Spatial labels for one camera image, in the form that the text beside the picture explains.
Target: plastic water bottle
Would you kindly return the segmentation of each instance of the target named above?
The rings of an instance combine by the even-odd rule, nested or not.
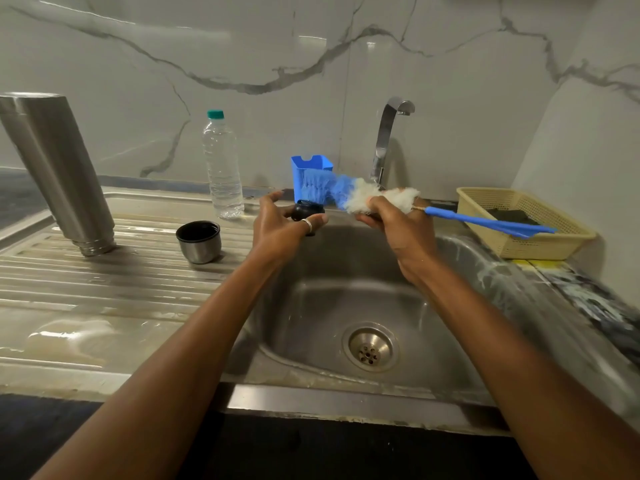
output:
[[[244,203],[236,135],[225,124],[224,112],[207,111],[207,117],[209,122],[202,133],[202,147],[209,173],[211,201],[219,217],[240,217],[244,212]]]

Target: cup rim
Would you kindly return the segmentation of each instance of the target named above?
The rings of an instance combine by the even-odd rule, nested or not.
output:
[[[191,227],[196,227],[197,225],[200,226],[200,230],[201,230],[203,224],[211,224],[212,225],[212,229],[211,229],[210,233],[207,234],[206,236],[201,237],[199,239],[185,239],[185,238],[180,236],[181,234],[184,234],[185,232],[189,231],[191,229]],[[181,225],[180,227],[178,227],[178,230],[175,231],[176,239],[178,239],[178,241],[180,241],[180,242],[185,242],[187,244],[197,244],[198,242],[210,241],[211,239],[214,239],[217,236],[219,236],[219,234],[220,234],[220,225],[216,224],[215,222],[211,222],[211,221],[192,221],[192,222],[187,222],[187,224]]]

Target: sink drain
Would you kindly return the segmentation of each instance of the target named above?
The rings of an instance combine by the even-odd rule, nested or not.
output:
[[[396,338],[377,323],[359,324],[347,329],[342,338],[342,348],[351,362],[370,372],[386,371],[397,359]]]

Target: blue plastic container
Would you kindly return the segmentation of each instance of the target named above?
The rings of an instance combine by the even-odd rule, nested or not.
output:
[[[313,155],[310,160],[302,160],[302,157],[291,157],[291,172],[293,173],[293,197],[295,201],[301,199],[300,188],[302,176],[308,168],[333,171],[333,163],[324,155]]]

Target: person's left hand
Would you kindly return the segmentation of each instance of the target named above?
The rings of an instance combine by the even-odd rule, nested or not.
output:
[[[295,256],[300,240],[309,233],[309,225],[288,219],[293,205],[277,207],[282,191],[271,192],[260,199],[260,213],[253,223],[252,253],[263,253],[278,264],[284,264]],[[314,214],[308,218],[314,232],[326,224],[326,214]]]

